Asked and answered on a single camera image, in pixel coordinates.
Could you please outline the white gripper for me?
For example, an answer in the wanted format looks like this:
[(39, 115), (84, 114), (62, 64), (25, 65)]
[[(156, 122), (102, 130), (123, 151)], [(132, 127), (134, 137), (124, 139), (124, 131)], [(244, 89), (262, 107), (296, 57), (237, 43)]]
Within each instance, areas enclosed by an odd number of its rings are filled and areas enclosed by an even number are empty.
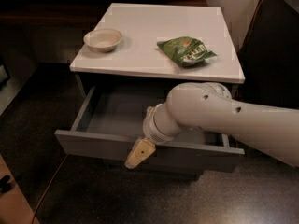
[(178, 135), (188, 130), (188, 127), (177, 124), (170, 116), (166, 104), (149, 106), (143, 120), (143, 133), (146, 138), (138, 138), (135, 141), (127, 156), (125, 167), (135, 169), (142, 161), (154, 153), (156, 150), (155, 145), (171, 142)]

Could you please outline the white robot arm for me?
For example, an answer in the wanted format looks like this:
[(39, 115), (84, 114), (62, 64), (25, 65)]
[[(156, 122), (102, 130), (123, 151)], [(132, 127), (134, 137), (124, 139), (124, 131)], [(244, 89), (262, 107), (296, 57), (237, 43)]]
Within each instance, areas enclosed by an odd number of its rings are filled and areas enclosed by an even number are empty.
[(162, 104), (147, 109), (142, 138), (135, 141), (125, 166), (136, 168), (157, 146), (200, 128), (231, 135), (292, 167), (299, 166), (299, 111), (234, 100), (220, 83), (182, 83)]

